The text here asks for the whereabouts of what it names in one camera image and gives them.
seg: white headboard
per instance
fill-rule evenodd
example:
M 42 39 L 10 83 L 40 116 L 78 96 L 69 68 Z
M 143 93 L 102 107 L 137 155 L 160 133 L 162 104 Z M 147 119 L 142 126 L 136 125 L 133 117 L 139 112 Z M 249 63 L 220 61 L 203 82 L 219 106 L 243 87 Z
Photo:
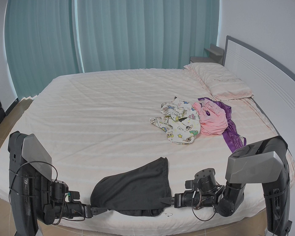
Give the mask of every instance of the white headboard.
M 223 64 L 250 86 L 254 101 L 295 158 L 295 74 L 260 50 L 227 36 Z

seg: cartoon print shirt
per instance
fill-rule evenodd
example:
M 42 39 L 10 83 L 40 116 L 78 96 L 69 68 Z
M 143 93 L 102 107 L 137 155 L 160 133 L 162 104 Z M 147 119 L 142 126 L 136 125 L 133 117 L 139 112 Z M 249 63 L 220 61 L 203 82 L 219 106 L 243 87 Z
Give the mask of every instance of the cartoon print shirt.
M 170 103 L 161 105 L 164 117 L 150 118 L 151 124 L 166 132 L 170 142 L 190 144 L 200 133 L 200 117 L 189 102 L 174 97 Z

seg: teal curtain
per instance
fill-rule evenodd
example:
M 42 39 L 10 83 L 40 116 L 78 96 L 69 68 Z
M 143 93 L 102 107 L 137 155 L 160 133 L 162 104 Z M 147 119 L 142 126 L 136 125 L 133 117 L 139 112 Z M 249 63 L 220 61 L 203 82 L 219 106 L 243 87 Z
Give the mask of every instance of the teal curtain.
M 182 68 L 216 45 L 219 0 L 77 0 L 85 72 Z
M 54 78 L 79 73 L 67 0 L 9 0 L 5 48 L 18 98 L 39 94 Z
M 19 98 L 65 74 L 182 68 L 218 20 L 219 0 L 8 0 L 8 65 Z

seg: tiled floor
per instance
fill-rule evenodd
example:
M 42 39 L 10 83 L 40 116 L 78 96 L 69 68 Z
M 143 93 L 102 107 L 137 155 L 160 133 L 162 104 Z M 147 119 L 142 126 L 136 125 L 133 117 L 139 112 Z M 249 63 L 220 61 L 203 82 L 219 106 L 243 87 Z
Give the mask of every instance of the tiled floor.
M 0 123 L 0 147 L 13 128 L 14 124 L 31 103 L 31 99 L 24 99 L 20 101 L 11 113 L 4 118 L 2 123 Z M 0 210 L 0 236 L 14 236 L 16 229 L 9 203 L 0 199 Z M 110 234 L 78 230 L 64 226 L 45 225 L 41 222 L 39 222 L 39 224 L 41 225 L 44 236 L 111 236 Z M 239 222 L 199 230 L 197 232 L 179 234 L 178 236 L 256 236 L 264 235 L 266 225 L 266 211 L 264 210 L 251 218 L 244 218 Z

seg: bed sheet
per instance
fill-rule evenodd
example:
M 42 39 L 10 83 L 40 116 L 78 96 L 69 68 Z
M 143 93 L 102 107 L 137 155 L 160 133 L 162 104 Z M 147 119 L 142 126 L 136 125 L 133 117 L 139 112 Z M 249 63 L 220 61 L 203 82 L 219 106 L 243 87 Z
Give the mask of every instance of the bed sheet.
M 187 69 L 138 69 L 102 71 L 60 76 L 54 79 L 17 121 L 12 132 L 34 133 L 51 155 L 58 179 L 79 191 L 90 203 L 91 192 L 102 178 L 167 157 L 172 195 L 185 190 L 186 180 L 204 168 L 215 168 L 216 180 L 225 184 L 227 158 L 231 154 L 223 136 L 198 135 L 190 145 L 167 140 L 164 131 L 149 122 L 160 116 L 160 106 L 177 96 L 190 103 L 212 98 L 199 79 Z M 225 101 L 232 120 L 247 143 L 276 135 L 275 130 L 250 99 Z M 8 138 L 0 149 L 0 197 L 8 200 Z M 291 184 L 294 161 L 290 163 Z M 265 207 L 261 184 L 248 184 L 245 199 L 231 217 L 216 214 L 201 222 L 191 208 L 165 208 L 167 217 L 132 217 L 108 211 L 83 222 L 61 225 L 117 235 L 171 235 L 229 224 L 251 217 Z M 208 219 L 212 208 L 198 210 Z

